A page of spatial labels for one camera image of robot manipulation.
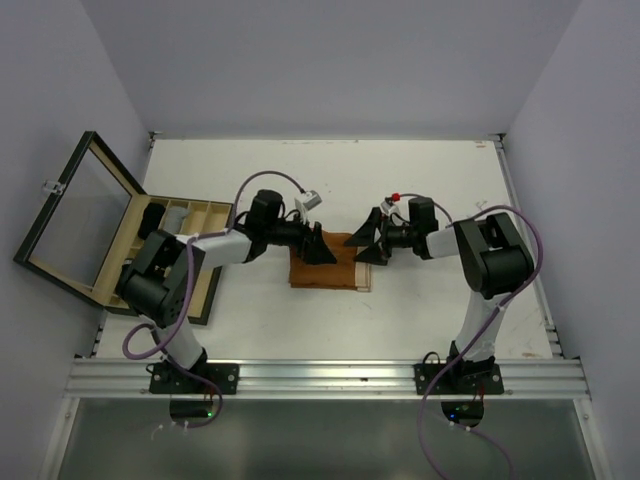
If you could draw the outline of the orange underwear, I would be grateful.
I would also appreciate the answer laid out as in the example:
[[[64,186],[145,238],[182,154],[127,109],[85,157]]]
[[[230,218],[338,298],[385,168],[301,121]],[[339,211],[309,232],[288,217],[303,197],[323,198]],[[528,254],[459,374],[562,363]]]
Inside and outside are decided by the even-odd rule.
[[[354,260],[360,250],[358,247],[344,245],[350,237],[350,233],[323,233],[326,244],[337,259],[336,264],[307,265],[291,249],[290,286],[292,288],[370,292],[373,281],[371,265]]]

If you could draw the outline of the grey striped underwear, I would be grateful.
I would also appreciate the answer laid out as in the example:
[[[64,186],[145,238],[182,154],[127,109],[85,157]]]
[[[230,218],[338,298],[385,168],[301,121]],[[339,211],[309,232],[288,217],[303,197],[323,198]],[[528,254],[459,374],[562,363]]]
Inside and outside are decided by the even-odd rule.
[[[162,229],[170,234],[179,234],[190,210],[187,207],[171,206],[166,210]]]

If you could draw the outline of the black underwear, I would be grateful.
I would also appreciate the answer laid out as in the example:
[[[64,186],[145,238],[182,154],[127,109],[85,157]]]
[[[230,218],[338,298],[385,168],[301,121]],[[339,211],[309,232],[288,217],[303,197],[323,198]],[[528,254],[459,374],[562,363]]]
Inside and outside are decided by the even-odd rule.
[[[156,231],[165,211],[166,208],[163,204],[150,202],[143,211],[137,237],[146,240],[152,232]]]

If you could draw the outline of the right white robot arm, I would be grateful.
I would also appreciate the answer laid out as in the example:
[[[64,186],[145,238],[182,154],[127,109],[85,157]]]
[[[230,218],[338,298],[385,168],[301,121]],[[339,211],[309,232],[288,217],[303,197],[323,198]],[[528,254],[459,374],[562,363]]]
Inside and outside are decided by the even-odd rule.
[[[409,249],[423,260],[460,260],[470,299],[438,376],[454,391],[468,392],[481,376],[491,374],[506,308],[535,279],[539,266],[509,216],[513,208],[490,207],[441,228],[436,218],[440,207],[432,198],[408,194],[405,220],[397,208],[403,197],[385,198],[344,244],[358,249],[357,262],[377,266],[387,265],[396,249]]]

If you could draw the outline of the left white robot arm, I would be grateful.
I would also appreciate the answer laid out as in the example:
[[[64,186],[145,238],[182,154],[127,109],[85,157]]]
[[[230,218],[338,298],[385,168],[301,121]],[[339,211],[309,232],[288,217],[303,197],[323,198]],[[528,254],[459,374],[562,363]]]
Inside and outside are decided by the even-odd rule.
[[[333,265],[336,257],[323,238],[320,223],[304,214],[288,220],[280,215],[282,195],[262,189],[248,212],[219,232],[178,236],[164,230],[149,234],[141,250],[123,267],[115,293],[139,317],[123,340],[129,360],[159,352],[174,362],[172,379],[185,392],[201,390],[208,369],[206,350],[188,321],[196,280],[204,270],[254,261],[271,245],[287,247],[307,265]]]

